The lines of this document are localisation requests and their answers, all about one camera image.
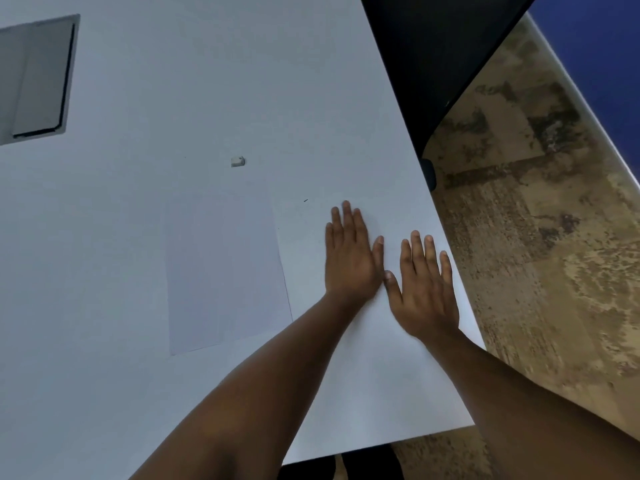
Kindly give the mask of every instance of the blue wall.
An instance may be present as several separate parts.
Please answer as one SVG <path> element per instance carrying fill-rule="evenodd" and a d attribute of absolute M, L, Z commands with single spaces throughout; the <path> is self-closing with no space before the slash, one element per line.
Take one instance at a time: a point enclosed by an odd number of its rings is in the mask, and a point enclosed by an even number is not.
<path fill-rule="evenodd" d="M 640 0 L 536 0 L 530 12 L 640 178 Z"/>

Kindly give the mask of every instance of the small white object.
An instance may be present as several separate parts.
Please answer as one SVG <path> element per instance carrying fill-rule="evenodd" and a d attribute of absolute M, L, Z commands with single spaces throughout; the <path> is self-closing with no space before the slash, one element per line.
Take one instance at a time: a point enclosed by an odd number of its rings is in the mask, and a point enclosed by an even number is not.
<path fill-rule="evenodd" d="M 231 166 L 244 166 L 244 157 L 231 158 Z"/>

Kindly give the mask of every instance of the paper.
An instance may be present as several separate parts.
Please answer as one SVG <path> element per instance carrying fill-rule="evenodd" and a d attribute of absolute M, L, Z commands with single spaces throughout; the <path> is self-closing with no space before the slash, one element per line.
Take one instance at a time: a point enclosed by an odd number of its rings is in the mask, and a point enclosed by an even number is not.
<path fill-rule="evenodd" d="M 269 193 L 260 180 L 169 204 L 166 273 L 172 355 L 291 323 Z"/>

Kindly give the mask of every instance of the white table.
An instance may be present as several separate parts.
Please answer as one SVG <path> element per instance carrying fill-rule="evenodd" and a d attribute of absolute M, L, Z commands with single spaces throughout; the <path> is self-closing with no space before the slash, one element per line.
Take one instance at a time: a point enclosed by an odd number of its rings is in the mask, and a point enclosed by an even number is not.
<path fill-rule="evenodd" d="M 324 291 L 324 224 L 345 198 L 397 274 L 414 228 L 449 250 L 359 0 L 3 0 L 0 27 L 73 13 L 66 133 L 0 147 L 7 479 L 130 475 L 271 336 L 168 352 L 164 204 L 224 180 L 231 157 L 268 178 L 294 317 Z M 286 462 L 471 423 L 380 292 Z"/>

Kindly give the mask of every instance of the patterned carpet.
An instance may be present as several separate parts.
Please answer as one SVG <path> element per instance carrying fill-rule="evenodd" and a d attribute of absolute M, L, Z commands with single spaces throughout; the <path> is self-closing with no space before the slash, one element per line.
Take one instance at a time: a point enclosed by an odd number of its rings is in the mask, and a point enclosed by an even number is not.
<path fill-rule="evenodd" d="M 424 157 L 489 352 L 640 438 L 640 199 L 527 19 Z M 475 427 L 394 449 L 407 480 L 495 476 Z"/>

